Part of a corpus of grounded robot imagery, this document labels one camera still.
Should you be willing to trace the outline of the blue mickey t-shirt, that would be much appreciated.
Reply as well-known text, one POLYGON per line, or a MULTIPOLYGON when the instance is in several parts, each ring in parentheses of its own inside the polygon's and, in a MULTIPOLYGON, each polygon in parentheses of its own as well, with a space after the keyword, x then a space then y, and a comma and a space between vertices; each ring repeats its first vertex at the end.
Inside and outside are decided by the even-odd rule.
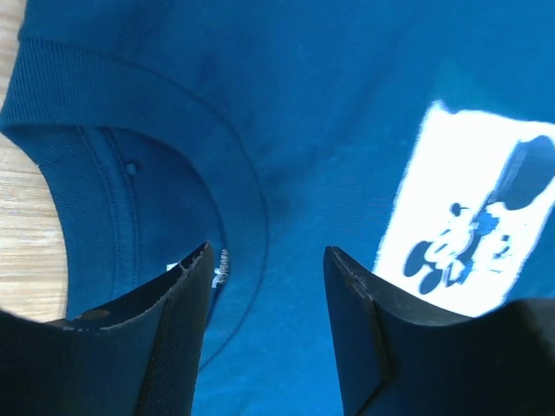
POLYGON ((213 249, 187 415, 347 415, 329 247, 469 318, 554 302, 551 1, 29 1, 18 40, 58 320, 213 249))

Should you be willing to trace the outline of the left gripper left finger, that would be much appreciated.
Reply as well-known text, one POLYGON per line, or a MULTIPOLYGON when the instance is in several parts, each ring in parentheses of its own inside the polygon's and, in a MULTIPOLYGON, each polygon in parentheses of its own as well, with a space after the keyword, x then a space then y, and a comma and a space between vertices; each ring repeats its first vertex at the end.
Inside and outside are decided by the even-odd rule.
POLYGON ((187 415, 212 294, 202 244, 171 270, 74 320, 1 315, 4 415, 187 415))

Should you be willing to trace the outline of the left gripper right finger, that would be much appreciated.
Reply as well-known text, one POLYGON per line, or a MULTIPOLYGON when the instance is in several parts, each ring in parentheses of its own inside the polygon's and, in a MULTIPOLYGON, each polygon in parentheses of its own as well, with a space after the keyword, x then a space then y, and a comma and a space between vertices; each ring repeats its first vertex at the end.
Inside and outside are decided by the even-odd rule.
POLYGON ((554 302, 469 318, 364 269, 337 247, 323 274, 347 415, 551 415, 554 302))

